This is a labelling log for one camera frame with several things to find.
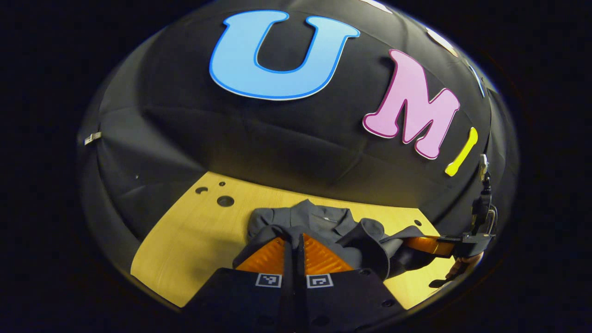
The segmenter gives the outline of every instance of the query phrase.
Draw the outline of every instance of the blue letter u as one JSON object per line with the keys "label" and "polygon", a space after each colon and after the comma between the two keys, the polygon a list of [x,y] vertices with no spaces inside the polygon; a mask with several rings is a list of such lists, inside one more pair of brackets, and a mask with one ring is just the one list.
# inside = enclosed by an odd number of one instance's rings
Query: blue letter u
{"label": "blue letter u", "polygon": [[285,72],[264,68],[257,62],[261,43],[274,23],[288,17],[282,11],[249,11],[224,20],[227,28],[210,60],[214,81],[237,95],[263,100],[296,100],[323,89],[335,72],[346,40],[360,32],[331,18],[310,16],[306,22],[316,31],[302,65]]}

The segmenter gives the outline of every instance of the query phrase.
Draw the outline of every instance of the black background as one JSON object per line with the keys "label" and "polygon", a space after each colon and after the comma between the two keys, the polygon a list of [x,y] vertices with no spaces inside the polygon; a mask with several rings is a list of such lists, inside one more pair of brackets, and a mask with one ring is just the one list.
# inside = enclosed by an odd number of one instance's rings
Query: black background
{"label": "black background", "polygon": [[[3,202],[12,214],[2,224],[8,284],[2,286],[0,331],[183,329],[92,243],[76,192],[75,137],[109,71],[200,3],[8,3],[2,161],[10,167]],[[577,105],[587,99],[587,62],[580,60],[589,39],[583,35],[584,3],[390,3],[443,32],[477,63],[489,62],[483,69],[511,82],[500,89],[516,96],[510,106],[523,114],[517,125],[525,161],[516,216],[489,266],[501,264],[492,274],[475,274],[481,282],[470,293],[454,303],[448,301],[456,295],[441,300],[435,308],[443,310],[407,325],[446,332],[590,331],[590,288],[578,285],[592,281],[585,272],[590,259],[577,239],[589,229],[587,206],[573,191],[585,190],[588,155],[582,139],[590,108]]]}

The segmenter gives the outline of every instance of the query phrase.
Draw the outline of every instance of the screw hole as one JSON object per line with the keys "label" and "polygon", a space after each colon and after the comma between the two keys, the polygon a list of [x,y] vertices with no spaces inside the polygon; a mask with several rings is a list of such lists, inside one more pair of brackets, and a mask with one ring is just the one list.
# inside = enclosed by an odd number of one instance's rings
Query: screw hole
{"label": "screw hole", "polygon": [[387,299],[382,303],[383,308],[390,308],[393,305],[395,305],[395,301],[393,301],[392,299]]}
{"label": "screw hole", "polygon": [[234,199],[229,196],[221,196],[218,198],[218,204],[222,207],[230,207],[234,205]]}
{"label": "screw hole", "polygon": [[312,323],[315,326],[325,326],[329,323],[329,318],[327,316],[318,316],[313,319]]}

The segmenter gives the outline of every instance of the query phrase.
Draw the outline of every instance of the black fabric dome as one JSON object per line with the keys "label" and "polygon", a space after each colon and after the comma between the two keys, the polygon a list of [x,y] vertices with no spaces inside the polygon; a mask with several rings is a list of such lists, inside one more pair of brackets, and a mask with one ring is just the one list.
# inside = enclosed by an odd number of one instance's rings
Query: black fabric dome
{"label": "black fabric dome", "polygon": [[[361,35],[345,44],[330,83],[318,93],[291,101],[242,97],[218,86],[208,66],[223,21],[257,9],[290,15],[274,24],[258,54],[262,66],[276,71],[303,62],[314,34],[308,16],[339,20]],[[503,223],[518,167],[503,99],[486,80],[481,95],[462,51],[455,57],[423,24],[392,12],[358,0],[218,1],[139,46],[97,92],[78,138],[83,203],[110,259],[129,271],[141,240],[207,171],[315,196],[418,207],[440,233],[454,234],[470,224],[471,202],[481,190],[478,157],[486,153]],[[434,160],[405,145],[401,134],[384,139],[362,127],[390,83],[390,49],[422,64],[430,98],[448,88],[460,102]],[[397,121],[403,128],[404,116]],[[471,127],[478,142],[450,177],[444,170]],[[102,138],[84,146],[98,131]]]}

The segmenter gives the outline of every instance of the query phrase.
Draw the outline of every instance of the black fabric backdrop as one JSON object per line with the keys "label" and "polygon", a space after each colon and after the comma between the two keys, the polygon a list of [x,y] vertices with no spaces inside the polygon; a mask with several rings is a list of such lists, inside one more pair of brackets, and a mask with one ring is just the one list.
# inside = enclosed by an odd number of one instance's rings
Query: black fabric backdrop
{"label": "black fabric backdrop", "polygon": [[[346,44],[331,84],[318,94],[271,102],[241,97],[218,87],[208,64],[225,29],[221,22],[262,8],[291,14],[274,25],[258,54],[271,69],[289,70],[302,62],[313,33],[304,20],[311,14],[338,18],[362,34]],[[129,270],[134,246],[117,246],[110,235],[143,240],[205,171],[322,197],[418,207],[440,233],[458,235],[470,224],[471,203],[481,189],[475,161],[485,152],[501,230],[519,170],[507,107],[486,84],[481,97],[462,52],[452,56],[420,23],[395,13],[357,0],[218,1],[143,42],[95,94],[77,140],[85,209],[109,206],[115,213],[112,223],[99,218],[107,215],[88,215],[109,258]],[[379,138],[361,126],[363,115],[376,110],[384,97],[394,68],[385,56],[391,48],[423,65],[430,97],[446,87],[461,102],[434,161],[400,138]],[[398,118],[399,128],[403,118]],[[477,128],[478,142],[449,177],[443,170],[471,126]],[[84,138],[98,130],[101,140],[84,146]],[[90,156],[98,160],[104,198],[94,197],[98,192],[90,188],[96,184],[85,185],[91,182],[89,168],[96,167],[86,160]]]}
{"label": "black fabric backdrop", "polygon": [[[8,4],[15,15],[7,20],[14,28],[7,53],[14,58],[5,71],[14,90],[6,96],[17,112],[3,124],[5,151],[12,156],[5,164],[13,170],[7,177],[13,190],[5,197],[15,200],[7,210],[17,218],[6,223],[2,242],[9,282],[3,331],[183,330],[174,313],[132,287],[95,246],[79,204],[72,142],[106,74],[197,5]],[[583,18],[576,17],[584,14],[583,4],[400,1],[395,6],[446,32],[478,63],[492,58],[495,65],[484,69],[511,80],[503,89],[518,94],[511,106],[525,114],[517,128],[528,147],[521,154],[529,170],[520,180],[519,209],[507,236],[467,281],[479,283],[470,293],[458,288],[444,295],[406,325],[450,332],[589,331],[585,289],[572,292],[576,282],[590,280],[580,264],[588,259],[573,238],[587,229],[579,222],[584,197],[569,188],[584,179],[584,157],[577,145],[556,139],[564,125],[573,138],[567,141],[577,141],[578,125],[586,119],[565,116],[565,110],[578,110],[566,96],[584,96],[584,71],[575,58],[584,51],[585,38],[578,35]],[[564,171],[569,165],[576,168]]]}

